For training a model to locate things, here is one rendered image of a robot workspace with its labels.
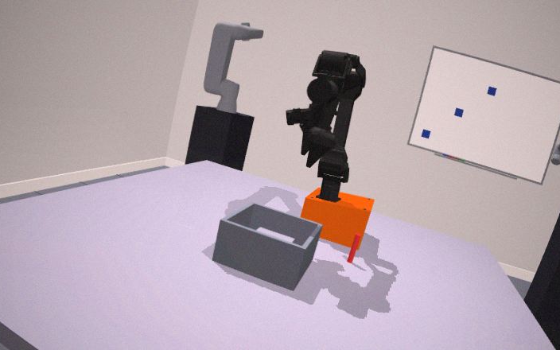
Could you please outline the red peg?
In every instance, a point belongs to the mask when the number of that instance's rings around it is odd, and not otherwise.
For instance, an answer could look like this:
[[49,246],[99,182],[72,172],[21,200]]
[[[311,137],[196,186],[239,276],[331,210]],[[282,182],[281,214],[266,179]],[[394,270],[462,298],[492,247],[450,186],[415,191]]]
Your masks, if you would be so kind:
[[361,234],[356,234],[355,237],[354,237],[354,240],[353,240],[353,243],[352,243],[352,248],[350,250],[348,260],[347,260],[349,263],[352,263],[352,261],[354,259],[356,249],[357,249],[358,243],[360,241],[360,236],[361,236]]

